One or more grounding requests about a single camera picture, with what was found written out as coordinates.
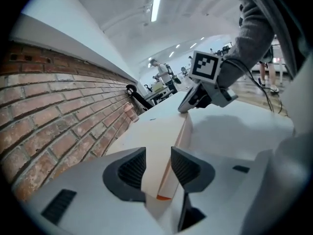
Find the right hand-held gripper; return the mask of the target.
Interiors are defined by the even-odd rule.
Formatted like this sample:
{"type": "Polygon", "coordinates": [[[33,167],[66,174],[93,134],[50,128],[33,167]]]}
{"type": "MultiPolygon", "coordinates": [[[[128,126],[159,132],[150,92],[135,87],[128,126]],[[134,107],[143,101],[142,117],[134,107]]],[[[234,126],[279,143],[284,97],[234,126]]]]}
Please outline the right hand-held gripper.
{"type": "Polygon", "coordinates": [[[218,82],[222,58],[210,53],[195,51],[189,72],[194,85],[189,89],[178,111],[182,114],[193,108],[205,108],[213,104],[225,107],[238,96],[229,88],[223,88],[218,82]]]}

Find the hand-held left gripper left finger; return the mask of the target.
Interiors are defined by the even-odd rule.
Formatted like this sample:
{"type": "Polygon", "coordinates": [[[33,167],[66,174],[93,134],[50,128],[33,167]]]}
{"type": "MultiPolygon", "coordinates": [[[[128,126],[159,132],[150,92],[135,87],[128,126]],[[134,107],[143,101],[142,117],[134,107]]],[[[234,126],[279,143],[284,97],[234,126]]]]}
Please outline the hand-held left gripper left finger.
{"type": "Polygon", "coordinates": [[[144,147],[79,163],[37,190],[25,208],[47,235],[163,235],[141,190],[144,147]]]}

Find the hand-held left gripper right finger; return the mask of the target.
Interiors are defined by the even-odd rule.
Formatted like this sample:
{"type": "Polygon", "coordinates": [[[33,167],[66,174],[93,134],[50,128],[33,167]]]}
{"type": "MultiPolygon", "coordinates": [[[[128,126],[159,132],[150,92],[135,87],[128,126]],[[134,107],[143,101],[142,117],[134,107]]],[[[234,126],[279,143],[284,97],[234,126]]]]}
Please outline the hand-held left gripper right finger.
{"type": "Polygon", "coordinates": [[[171,148],[183,188],[178,232],[262,232],[262,192],[272,150],[251,160],[171,148]]]}

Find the white cardboard box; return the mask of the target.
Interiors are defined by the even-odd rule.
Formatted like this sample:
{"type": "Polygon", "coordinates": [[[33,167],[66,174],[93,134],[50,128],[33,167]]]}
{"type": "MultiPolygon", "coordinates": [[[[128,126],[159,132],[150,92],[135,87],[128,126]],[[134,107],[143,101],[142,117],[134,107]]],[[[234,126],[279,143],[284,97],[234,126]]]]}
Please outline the white cardboard box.
{"type": "Polygon", "coordinates": [[[169,200],[174,197],[179,184],[171,169],[171,147],[188,149],[192,129],[188,113],[143,122],[138,120],[109,147],[105,155],[145,147],[146,170],[141,190],[156,199],[169,200]]]}

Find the person's right forearm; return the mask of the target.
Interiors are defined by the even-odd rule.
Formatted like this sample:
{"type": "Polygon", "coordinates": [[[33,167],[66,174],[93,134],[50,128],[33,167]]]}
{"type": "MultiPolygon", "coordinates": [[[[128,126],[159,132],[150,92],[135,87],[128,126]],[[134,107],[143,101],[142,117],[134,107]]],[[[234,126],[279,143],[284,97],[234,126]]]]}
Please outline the person's right forearm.
{"type": "Polygon", "coordinates": [[[234,46],[221,64],[218,82],[223,88],[234,84],[265,55],[274,37],[273,29],[254,0],[240,0],[243,24],[234,46]]]}

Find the dark-topped desk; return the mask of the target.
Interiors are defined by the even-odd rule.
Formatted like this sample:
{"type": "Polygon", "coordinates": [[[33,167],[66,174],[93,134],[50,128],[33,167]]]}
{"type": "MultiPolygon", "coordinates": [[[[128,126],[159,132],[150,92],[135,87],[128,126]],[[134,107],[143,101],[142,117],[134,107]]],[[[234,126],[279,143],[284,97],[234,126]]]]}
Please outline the dark-topped desk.
{"type": "Polygon", "coordinates": [[[168,86],[163,87],[155,92],[150,92],[146,96],[144,96],[144,99],[150,103],[152,106],[157,105],[158,103],[161,103],[162,101],[168,99],[174,94],[174,90],[170,90],[168,86]]]}

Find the black scooter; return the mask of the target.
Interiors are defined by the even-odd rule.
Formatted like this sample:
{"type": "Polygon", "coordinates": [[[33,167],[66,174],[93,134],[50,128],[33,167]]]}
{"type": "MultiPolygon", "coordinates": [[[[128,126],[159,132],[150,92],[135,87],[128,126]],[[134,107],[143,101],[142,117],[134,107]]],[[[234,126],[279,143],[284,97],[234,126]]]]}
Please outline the black scooter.
{"type": "Polygon", "coordinates": [[[128,84],[126,86],[126,91],[130,94],[133,98],[135,98],[147,111],[153,107],[149,102],[147,102],[137,91],[137,87],[132,84],[128,84]]]}

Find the pink cup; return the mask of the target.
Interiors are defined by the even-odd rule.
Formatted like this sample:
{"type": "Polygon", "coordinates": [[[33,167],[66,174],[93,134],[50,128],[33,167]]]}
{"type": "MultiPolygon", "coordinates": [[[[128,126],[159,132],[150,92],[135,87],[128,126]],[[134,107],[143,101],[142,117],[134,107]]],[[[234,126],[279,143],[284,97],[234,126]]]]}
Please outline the pink cup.
{"type": "Polygon", "coordinates": [[[125,103],[123,106],[123,111],[131,119],[132,122],[137,122],[139,120],[139,117],[137,113],[134,110],[134,106],[131,103],[125,103]]]}

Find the long ceiling light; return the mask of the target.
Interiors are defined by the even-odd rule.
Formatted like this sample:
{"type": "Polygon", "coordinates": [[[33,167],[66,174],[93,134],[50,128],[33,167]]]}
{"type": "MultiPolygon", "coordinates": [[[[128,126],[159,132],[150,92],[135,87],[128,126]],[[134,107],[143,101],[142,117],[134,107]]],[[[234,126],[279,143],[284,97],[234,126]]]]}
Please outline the long ceiling light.
{"type": "Polygon", "coordinates": [[[161,0],[153,0],[152,10],[151,10],[151,22],[156,22],[158,17],[158,11],[161,0]]]}

